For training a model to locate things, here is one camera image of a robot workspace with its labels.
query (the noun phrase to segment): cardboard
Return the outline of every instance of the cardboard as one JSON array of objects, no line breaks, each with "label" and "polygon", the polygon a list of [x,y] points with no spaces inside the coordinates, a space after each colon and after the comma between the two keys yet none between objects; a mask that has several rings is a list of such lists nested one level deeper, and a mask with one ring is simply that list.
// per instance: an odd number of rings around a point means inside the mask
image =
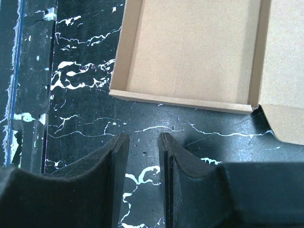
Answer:
[{"label": "cardboard", "polygon": [[304,144],[303,12],[304,0],[127,0],[110,95],[241,114],[262,105],[279,140]]}]

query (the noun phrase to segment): open cardboard box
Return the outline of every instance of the open cardboard box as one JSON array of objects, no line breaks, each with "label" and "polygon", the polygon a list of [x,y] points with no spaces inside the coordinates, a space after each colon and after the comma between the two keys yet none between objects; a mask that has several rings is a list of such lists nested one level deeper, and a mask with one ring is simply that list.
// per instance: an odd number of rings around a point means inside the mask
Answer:
[{"label": "open cardboard box", "polygon": [[249,114],[304,144],[304,0],[127,0],[110,95]]}]

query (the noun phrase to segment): marble countertop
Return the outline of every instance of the marble countertop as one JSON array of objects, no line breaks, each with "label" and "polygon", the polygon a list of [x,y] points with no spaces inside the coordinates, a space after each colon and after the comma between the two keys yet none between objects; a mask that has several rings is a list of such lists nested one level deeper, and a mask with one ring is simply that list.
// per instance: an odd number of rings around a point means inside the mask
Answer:
[{"label": "marble countertop", "polygon": [[129,133],[118,226],[163,228],[157,148],[161,132],[170,132],[210,164],[304,161],[304,147],[278,141],[261,109],[238,115],[109,96],[124,4],[124,0],[58,0],[45,172],[84,157],[113,135]]}]

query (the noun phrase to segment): black marble surface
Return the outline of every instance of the black marble surface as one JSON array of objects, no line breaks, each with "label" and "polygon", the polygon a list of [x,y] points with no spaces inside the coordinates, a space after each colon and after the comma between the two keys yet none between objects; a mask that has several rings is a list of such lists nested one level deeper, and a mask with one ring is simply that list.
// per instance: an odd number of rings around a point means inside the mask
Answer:
[{"label": "black marble surface", "polygon": [[130,134],[119,227],[164,227],[157,138],[170,132],[206,162],[304,161],[278,141],[261,109],[251,115],[127,102],[109,96],[124,0],[59,0],[45,172]]}]

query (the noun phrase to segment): box lid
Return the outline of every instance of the box lid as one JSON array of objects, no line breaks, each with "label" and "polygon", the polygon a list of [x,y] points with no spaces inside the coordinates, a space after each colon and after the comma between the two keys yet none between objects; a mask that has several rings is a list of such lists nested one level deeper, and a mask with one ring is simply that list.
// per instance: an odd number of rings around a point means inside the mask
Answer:
[{"label": "box lid", "polygon": [[304,0],[272,0],[259,104],[277,139],[304,144]]}]

